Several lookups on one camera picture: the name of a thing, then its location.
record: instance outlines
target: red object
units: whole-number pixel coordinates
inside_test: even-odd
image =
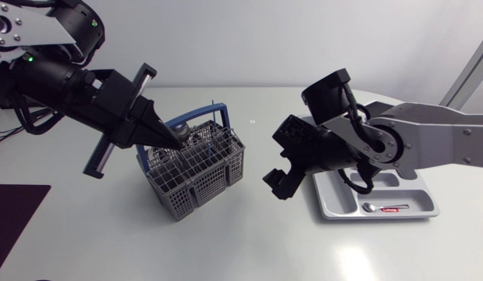
[[[399,212],[398,208],[382,208],[382,212]]]

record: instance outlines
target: blue handle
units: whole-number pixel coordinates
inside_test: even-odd
[[[220,111],[220,116],[222,117],[222,125],[225,128],[231,128],[231,124],[229,123],[229,114],[227,113],[227,106],[223,103],[218,103],[214,105],[207,105],[202,108],[194,109],[188,113],[182,114],[168,122],[165,123],[168,127],[174,127],[179,124],[185,123],[191,119],[194,119],[199,116],[203,116],[208,113]],[[149,164],[147,163],[147,156],[146,151],[144,150],[144,146],[136,145],[137,149],[137,156],[139,161],[142,163],[142,170],[147,173],[149,172]]]

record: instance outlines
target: metal pole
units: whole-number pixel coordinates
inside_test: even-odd
[[[461,109],[483,81],[483,41],[439,105]]]

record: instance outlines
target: table surface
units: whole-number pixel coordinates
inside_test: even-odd
[[[310,176],[287,201],[271,193],[261,178],[289,168],[271,135],[289,114],[309,114],[302,90],[146,90],[165,121],[224,102],[246,145],[243,179],[180,222],[159,204],[134,148],[116,148],[102,180],[85,176],[100,133],[80,123],[64,118],[44,135],[0,143],[0,183],[52,185],[0,280],[483,280],[483,169],[421,170],[441,210],[433,219],[328,221]],[[0,130],[16,124],[0,111]]]

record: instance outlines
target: white plastic tray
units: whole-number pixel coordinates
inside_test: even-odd
[[[364,186],[355,169],[345,169],[355,183]],[[403,180],[395,171],[382,171],[373,178],[375,188],[362,195],[352,190],[336,171],[313,175],[322,214],[327,219],[415,219],[432,218],[440,214],[425,182],[417,173],[415,180]],[[364,202],[377,206],[408,204],[399,212],[366,212]]]

